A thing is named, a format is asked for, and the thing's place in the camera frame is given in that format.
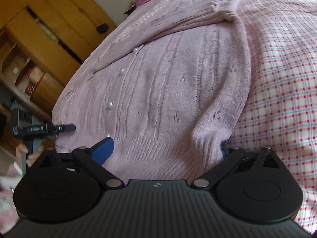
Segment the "knit sweater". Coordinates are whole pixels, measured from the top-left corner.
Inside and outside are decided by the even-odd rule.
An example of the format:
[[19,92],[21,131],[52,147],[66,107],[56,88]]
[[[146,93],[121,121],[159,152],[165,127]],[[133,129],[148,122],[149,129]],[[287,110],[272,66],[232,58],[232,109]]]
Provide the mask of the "knit sweater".
[[59,152],[106,136],[103,165],[129,179],[191,182],[222,159],[245,105],[250,57],[239,0],[151,0],[89,56],[59,97]]

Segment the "finger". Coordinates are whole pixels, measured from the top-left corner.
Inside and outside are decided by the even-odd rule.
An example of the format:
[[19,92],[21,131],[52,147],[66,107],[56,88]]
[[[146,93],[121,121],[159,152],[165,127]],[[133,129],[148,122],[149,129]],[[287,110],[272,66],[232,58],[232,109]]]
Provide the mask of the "finger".
[[28,148],[24,145],[24,144],[22,144],[22,143],[20,143],[17,147],[16,147],[16,152],[21,152],[21,153],[28,153]]
[[43,145],[41,145],[40,147],[39,147],[39,153],[42,153],[44,151],[44,147],[43,147]]
[[31,159],[31,160],[27,160],[28,166],[31,167],[34,164],[35,160]]
[[29,155],[29,159],[36,160],[41,154],[39,152]]

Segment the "black device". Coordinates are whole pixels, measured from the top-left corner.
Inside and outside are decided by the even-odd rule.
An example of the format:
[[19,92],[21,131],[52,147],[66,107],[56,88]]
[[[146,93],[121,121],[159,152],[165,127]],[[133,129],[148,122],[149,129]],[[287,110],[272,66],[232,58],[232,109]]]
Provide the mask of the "black device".
[[7,123],[7,116],[0,112],[0,138],[4,134],[4,128]]
[[97,26],[96,29],[97,29],[98,33],[104,34],[108,31],[109,26],[106,23],[103,23],[103,24]]
[[184,180],[125,186],[91,158],[109,141],[42,153],[15,189],[21,220],[4,237],[310,237],[293,221],[302,190],[272,149],[233,146],[191,186]]
[[13,136],[22,139],[23,144],[29,150],[26,157],[33,153],[34,139],[42,139],[47,136],[57,135],[61,132],[72,132],[76,129],[74,124],[53,125],[51,122],[47,122],[42,125],[33,125],[32,114],[20,109],[11,111],[11,126]]

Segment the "wooden furniture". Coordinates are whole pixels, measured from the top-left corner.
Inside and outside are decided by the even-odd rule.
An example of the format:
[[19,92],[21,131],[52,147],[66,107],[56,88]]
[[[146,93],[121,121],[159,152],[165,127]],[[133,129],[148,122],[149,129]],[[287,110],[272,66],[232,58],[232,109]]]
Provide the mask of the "wooden furniture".
[[115,27],[93,0],[0,0],[0,81],[50,120],[65,85]]
[[[0,105],[0,113],[7,117],[7,123],[4,127],[4,135],[0,138],[0,146],[15,156],[16,147],[23,141],[12,136],[10,111]],[[43,139],[42,145],[44,149],[55,147],[54,140],[51,139]]]

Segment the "wardrobe door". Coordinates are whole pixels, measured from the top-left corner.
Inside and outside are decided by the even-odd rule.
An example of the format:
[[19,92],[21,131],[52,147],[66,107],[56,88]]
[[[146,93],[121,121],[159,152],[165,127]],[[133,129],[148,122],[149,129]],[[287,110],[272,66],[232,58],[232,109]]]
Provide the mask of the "wardrobe door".
[[44,0],[34,0],[29,3],[29,7],[82,61],[94,50]]
[[80,63],[44,31],[27,9],[16,15],[7,24],[7,29],[34,62],[62,85],[65,86],[79,68]]
[[22,9],[23,6],[17,0],[0,0],[0,29]]
[[78,7],[78,10],[81,13],[89,18],[95,27],[101,24],[108,25],[108,31],[101,34],[103,38],[106,38],[116,28],[116,24],[113,20],[94,2],[94,0],[72,0],[72,2]]
[[81,13],[72,0],[45,0],[93,48],[104,39],[95,25]]

